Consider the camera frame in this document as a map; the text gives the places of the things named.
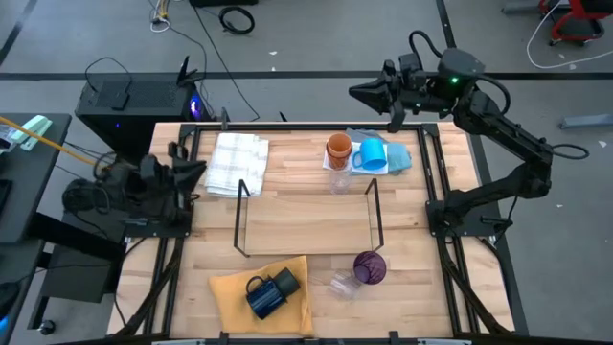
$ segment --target purple cup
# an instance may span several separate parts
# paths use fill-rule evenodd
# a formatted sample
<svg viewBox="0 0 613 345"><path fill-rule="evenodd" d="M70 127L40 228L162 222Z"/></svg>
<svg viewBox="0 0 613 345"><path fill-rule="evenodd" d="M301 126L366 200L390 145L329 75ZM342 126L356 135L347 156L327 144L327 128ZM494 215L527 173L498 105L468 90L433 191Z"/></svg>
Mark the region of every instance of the purple cup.
<svg viewBox="0 0 613 345"><path fill-rule="evenodd" d="M385 260L374 251L362 252L353 261L353 274L357 280L364 284L381 283L386 272Z"/></svg>

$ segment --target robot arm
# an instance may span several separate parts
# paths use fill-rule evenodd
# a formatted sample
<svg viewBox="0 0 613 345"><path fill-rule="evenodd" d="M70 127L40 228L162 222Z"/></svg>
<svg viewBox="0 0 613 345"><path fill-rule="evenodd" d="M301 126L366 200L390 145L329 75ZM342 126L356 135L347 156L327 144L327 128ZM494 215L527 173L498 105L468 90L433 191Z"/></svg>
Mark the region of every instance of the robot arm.
<svg viewBox="0 0 613 345"><path fill-rule="evenodd" d="M424 72L416 53L401 56L399 66L397 72L394 63L386 60L377 80L349 90L351 96L379 114L391 114L388 131L399 130L407 109L415 115L420 111L437 112L441 118L452 115L457 127L487 136L525 162L500 180L466 192L451 191L437 217L439 221L458 226L474 207L510 196L533 198L549 192L553 148L544 138L537 139L504 116L509 101L501 111L479 90L477 80L492 82L482 75L485 67L479 60L461 50L447 49L438 73Z"/></svg>

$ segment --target mug handle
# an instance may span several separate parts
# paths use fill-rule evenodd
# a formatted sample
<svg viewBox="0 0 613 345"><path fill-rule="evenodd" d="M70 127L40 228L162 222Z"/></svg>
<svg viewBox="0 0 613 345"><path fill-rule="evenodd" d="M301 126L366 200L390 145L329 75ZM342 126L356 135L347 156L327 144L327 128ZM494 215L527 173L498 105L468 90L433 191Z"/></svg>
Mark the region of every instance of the mug handle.
<svg viewBox="0 0 613 345"><path fill-rule="evenodd" d="M355 164L355 156L357 156L357 154L358 154L359 152L360 152L360 151L358 151L358 152L356 152L356 153L354 153L354 154L353 154L352 163L353 163L353 167L354 167L354 168L361 168L361 167L362 167L362 163L364 163L364 162L360 162L360 165Z"/></svg>
<svg viewBox="0 0 613 345"><path fill-rule="evenodd" d="M251 291L249 291L249 286L256 280L260 280L262 283L264 283L264 280L261 278L261 276L251 277L251 279L249 279L249 281L247 282L247 286L245 287L247 289L247 294L251 293Z"/></svg>

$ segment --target blue light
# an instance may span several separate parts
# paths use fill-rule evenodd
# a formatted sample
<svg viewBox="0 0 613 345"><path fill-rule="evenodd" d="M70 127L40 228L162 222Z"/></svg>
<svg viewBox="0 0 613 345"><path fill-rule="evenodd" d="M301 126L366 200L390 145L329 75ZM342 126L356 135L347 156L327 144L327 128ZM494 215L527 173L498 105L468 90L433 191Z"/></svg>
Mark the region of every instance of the blue light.
<svg viewBox="0 0 613 345"><path fill-rule="evenodd" d="M196 120L202 120L202 114L200 113L202 105L198 95L193 95L190 99L190 111Z"/></svg>
<svg viewBox="0 0 613 345"><path fill-rule="evenodd" d="M3 332L9 326L9 317L5 316L0 320L0 332Z"/></svg>

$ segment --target orange cup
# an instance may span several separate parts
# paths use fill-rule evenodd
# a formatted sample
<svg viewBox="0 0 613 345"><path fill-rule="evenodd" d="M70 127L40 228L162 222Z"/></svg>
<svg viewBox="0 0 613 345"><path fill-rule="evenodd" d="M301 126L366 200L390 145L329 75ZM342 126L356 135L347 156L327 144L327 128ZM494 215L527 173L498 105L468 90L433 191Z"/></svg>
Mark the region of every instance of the orange cup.
<svg viewBox="0 0 613 345"><path fill-rule="evenodd" d="M330 136L326 143L326 152L331 168L335 170L347 167L352 154L352 138L345 133L336 133Z"/></svg>

